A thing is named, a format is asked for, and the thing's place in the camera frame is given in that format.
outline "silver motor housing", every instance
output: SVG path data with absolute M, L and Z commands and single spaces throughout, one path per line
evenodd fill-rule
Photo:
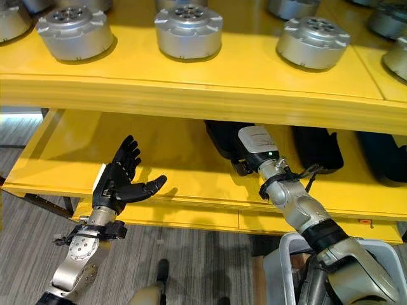
M 317 17 L 291 19 L 284 25 L 277 52 L 311 69 L 334 66 L 350 43 L 350 35 L 333 22 Z
M 384 64 L 407 81 L 407 36 L 399 37 L 393 47 L 383 56 Z
M 51 11 L 38 20 L 38 34 L 58 60 L 94 57 L 113 43 L 107 17 L 85 6 L 69 6 Z
M 407 35 L 407 4 L 379 4 L 369 17 L 368 27 L 373 32 L 391 39 Z
M 55 0 L 59 8 L 67 6 L 86 6 L 92 13 L 108 11 L 113 7 L 113 0 Z
M 349 0 L 349 1 L 352 1 L 353 3 L 357 3 L 360 5 L 364 5 L 364 6 L 374 7 L 374 6 L 378 5 L 379 3 L 381 3 L 383 0 Z
M 22 0 L 25 7 L 32 14 L 39 13 L 52 5 L 52 0 Z
M 314 16 L 321 0 L 268 0 L 268 11 L 284 20 Z
M 157 12 L 166 9 L 169 10 L 175 5 L 180 4 L 197 4 L 202 6 L 208 6 L 208 0 L 155 0 L 155 8 Z
M 16 38 L 30 28 L 31 18 L 18 1 L 0 1 L 0 43 Z
M 200 5 L 177 5 L 161 10 L 155 26 L 159 48 L 171 57 L 205 58 L 221 47 L 223 18 Z

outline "yellow shelf board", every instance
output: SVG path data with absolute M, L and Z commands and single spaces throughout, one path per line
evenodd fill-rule
M 325 72 L 284 62 L 275 51 L 284 21 L 265 2 L 212 0 L 223 43 L 200 62 L 159 51 L 151 0 L 116 1 L 115 49 L 84 64 L 56 61 L 32 31 L 0 48 L 0 103 L 407 134 L 407 105 L 383 101 L 353 48 Z M 318 14 L 333 18 L 325 4 Z
M 266 128 L 292 170 L 301 172 L 290 127 Z M 355 133 L 337 132 L 345 166 L 331 175 L 318 176 L 312 196 L 334 217 L 407 220 L 407 186 L 379 184 L 364 160 Z M 128 134 L 134 135 L 141 149 L 142 163 L 135 180 L 144 182 L 161 174 L 168 177 L 154 202 L 279 212 L 259 197 L 259 177 L 238 176 L 216 151 L 204 122 L 194 119 L 51 110 L 3 187 L 17 194 L 89 198 L 101 163 L 111 161 Z M 397 143 L 407 144 L 407 137 L 397 137 Z
M 407 102 L 407 81 L 389 72 L 382 63 L 383 55 L 394 42 L 371 32 L 367 27 L 373 9 L 344 0 L 329 0 L 324 4 L 331 13 L 335 13 L 338 25 L 352 36 L 352 46 L 385 99 Z
M 78 221 L 80 216 L 92 212 L 90 199 L 81 200 L 73 216 Z M 282 235 L 294 229 L 284 218 L 275 213 L 223 210 L 205 207 L 161 205 L 159 203 L 128 204 L 118 216 L 126 224 L 148 226 L 183 227 L 215 231 L 232 231 L 252 234 Z M 395 222 L 374 221 L 372 226 L 361 224 L 357 219 L 336 219 L 337 223 L 350 236 L 359 238 L 376 238 L 391 244 L 403 243 Z

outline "black strap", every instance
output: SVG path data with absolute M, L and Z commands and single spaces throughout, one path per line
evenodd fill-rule
M 78 233 L 82 229 L 90 229 L 92 231 L 98 232 L 96 235 Z M 57 246 L 70 245 L 74 236 L 89 237 L 89 238 L 98 238 L 100 240 L 115 240 L 117 238 L 125 238 L 127 234 L 127 229 L 125 228 L 125 223 L 120 220 L 114 222 L 108 222 L 105 226 L 94 226 L 94 225 L 82 225 L 78 224 L 69 233 L 68 236 L 63 236 L 53 240 L 53 243 Z
M 288 174 L 286 174 L 286 173 L 282 173 L 282 174 L 280 174 L 280 175 L 276 175 L 276 176 L 273 176 L 273 177 L 270 177 L 269 179 L 267 179 L 266 182 L 263 183 L 263 184 L 261 185 L 261 187 L 260 187 L 259 195 L 260 195 L 261 199 L 265 199 L 265 200 L 270 199 L 270 197 L 268 196 L 268 194 L 267 194 L 266 191 L 267 191 L 268 187 L 269 187 L 273 182 L 276 182 L 276 181 L 284 181 L 284 180 L 288 180 L 288 179 L 289 179 L 289 176 L 288 176 Z
M 36 305 L 75 305 L 70 300 L 45 292 Z

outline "robotic arm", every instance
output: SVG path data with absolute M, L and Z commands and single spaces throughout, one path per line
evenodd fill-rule
M 124 222 L 115 220 L 127 203 L 148 199 L 167 181 L 166 176 L 131 184 L 140 164 L 140 150 L 132 136 L 118 149 L 113 161 L 103 166 L 93 190 L 89 219 L 75 227 L 67 238 L 68 254 L 53 275 L 37 305 L 73 305 L 95 281 L 97 270 L 110 250 L 110 241 L 126 236 Z
M 399 304 L 399 293 L 379 263 L 311 197 L 262 126 L 206 121 L 207 132 L 221 155 L 241 175 L 258 172 L 260 196 L 279 208 L 286 221 L 317 253 L 328 272 L 330 294 L 339 304 L 367 301 Z

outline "black wristband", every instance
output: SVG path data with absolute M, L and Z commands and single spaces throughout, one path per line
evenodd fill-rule
M 303 232 L 302 236 L 317 253 L 339 241 L 349 238 L 333 219 L 328 219 L 309 227 Z
M 36 305 L 75 305 L 70 300 L 45 292 Z

